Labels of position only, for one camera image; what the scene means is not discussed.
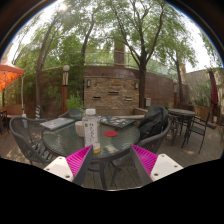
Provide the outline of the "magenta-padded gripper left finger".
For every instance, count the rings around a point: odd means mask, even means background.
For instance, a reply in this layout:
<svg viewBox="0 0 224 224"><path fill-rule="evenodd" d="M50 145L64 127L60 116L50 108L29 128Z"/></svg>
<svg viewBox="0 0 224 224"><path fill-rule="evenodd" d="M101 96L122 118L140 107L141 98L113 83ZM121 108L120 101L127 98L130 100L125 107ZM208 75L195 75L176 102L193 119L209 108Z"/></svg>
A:
<svg viewBox="0 0 224 224"><path fill-rule="evenodd" d="M93 155L90 145L67 157L57 157L44 170L81 186Z"/></svg>

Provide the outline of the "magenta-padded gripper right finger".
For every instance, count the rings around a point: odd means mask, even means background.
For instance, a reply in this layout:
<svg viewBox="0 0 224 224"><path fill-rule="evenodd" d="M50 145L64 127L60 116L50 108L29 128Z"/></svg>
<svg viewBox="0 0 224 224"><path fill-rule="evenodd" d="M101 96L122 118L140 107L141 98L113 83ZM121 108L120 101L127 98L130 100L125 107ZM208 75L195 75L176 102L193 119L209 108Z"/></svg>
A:
<svg viewBox="0 0 224 224"><path fill-rule="evenodd" d="M136 145L130 146L130 154L143 186L182 169L166 154L156 155Z"/></svg>

